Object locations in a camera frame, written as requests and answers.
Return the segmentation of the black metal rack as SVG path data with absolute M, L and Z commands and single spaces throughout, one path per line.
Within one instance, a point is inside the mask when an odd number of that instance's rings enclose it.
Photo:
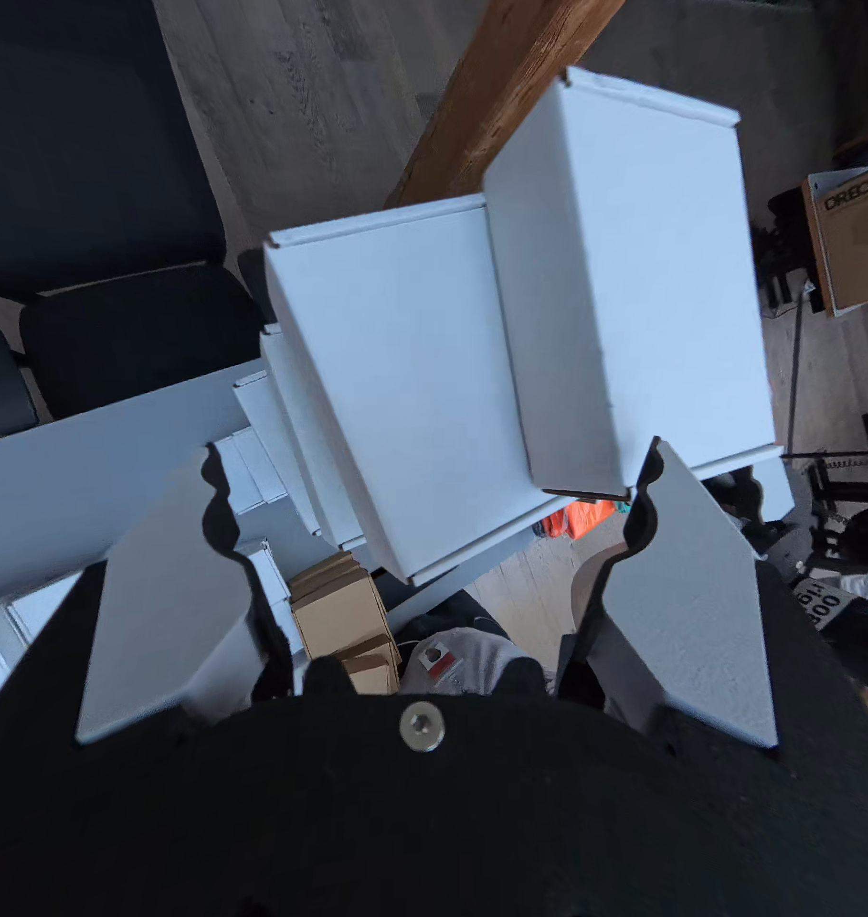
M 868 412 L 861 416 L 864 450 L 786 453 L 783 460 L 806 462 L 811 494 L 810 568 L 844 575 L 868 573 L 868 480 L 841 480 L 834 472 L 868 470 Z

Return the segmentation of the black office chair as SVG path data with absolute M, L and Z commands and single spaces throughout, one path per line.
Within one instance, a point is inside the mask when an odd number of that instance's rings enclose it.
M 152 2 L 0 1 L 0 437 L 259 357 Z

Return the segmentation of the person's black trouser leg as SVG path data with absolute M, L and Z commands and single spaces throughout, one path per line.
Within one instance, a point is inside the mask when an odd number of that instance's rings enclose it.
M 466 590 L 461 590 L 428 613 L 413 618 L 394 634 L 394 639 L 398 648 L 413 647 L 430 636 L 456 628 L 472 628 L 486 634 L 510 638 L 483 606 Z

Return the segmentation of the white box wall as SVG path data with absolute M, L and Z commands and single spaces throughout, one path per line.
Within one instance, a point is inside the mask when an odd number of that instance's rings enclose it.
M 602 344 L 570 329 L 560 343 L 540 330 L 505 334 L 530 474 L 549 494 L 629 496 L 656 437 L 699 479 L 779 454 L 754 336 L 726 357 L 692 353 L 672 335 L 643 357 L 614 345 L 608 378 Z M 265 370 L 234 386 L 250 426 L 307 531 L 344 550 L 367 544 L 278 323 L 260 345 Z

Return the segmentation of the clear plastic card holder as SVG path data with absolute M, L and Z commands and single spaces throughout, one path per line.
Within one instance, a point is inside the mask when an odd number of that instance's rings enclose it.
M 428 681 L 434 685 L 451 674 L 461 662 L 455 653 L 440 639 L 417 648 L 412 661 L 416 662 Z

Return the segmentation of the wooden pillar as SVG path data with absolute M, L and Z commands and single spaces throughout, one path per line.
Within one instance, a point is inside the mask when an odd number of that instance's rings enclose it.
M 477 192 L 487 167 L 622 1 L 493 1 L 385 207 Z

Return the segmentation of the brown printed carton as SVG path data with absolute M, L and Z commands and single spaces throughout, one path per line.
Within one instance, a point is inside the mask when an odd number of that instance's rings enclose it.
M 819 289 L 838 318 L 868 305 L 868 167 L 813 173 L 801 190 Z

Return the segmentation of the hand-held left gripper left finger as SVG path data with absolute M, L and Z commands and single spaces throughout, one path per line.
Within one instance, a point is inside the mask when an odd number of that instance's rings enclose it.
M 215 445 L 198 448 L 107 553 L 75 739 L 170 710 L 213 725 L 291 696 L 291 648 L 237 550 Z

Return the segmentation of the stack of wrapped coloured cloths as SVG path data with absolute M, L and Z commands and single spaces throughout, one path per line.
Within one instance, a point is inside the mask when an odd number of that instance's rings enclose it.
M 538 529 L 541 536 L 548 539 L 566 537 L 577 541 L 617 511 L 615 501 L 574 501 L 543 518 Z

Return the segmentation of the pile of white boxes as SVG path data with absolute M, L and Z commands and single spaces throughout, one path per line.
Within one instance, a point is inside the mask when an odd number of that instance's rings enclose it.
M 251 427 L 219 441 L 217 450 L 231 489 L 230 506 L 236 516 L 287 498 L 278 471 Z M 301 695 L 309 663 L 290 611 L 290 591 L 268 539 L 262 537 L 240 544 L 237 550 L 253 563 L 275 621 L 289 642 L 294 694 Z M 48 579 L 33 589 L 0 597 L 0 689 L 82 573 L 78 569 Z

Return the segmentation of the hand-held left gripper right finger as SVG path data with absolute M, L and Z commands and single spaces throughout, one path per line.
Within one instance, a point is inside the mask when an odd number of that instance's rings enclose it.
M 654 438 L 621 541 L 572 581 L 577 633 L 557 696 L 648 734 L 663 709 L 779 744 L 756 556 L 671 445 Z

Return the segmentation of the stack of brown flat boxes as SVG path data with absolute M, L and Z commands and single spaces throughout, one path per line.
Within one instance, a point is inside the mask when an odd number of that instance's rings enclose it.
M 342 551 L 288 583 L 290 609 L 309 662 L 335 658 L 359 694 L 398 693 L 401 656 L 371 575 Z

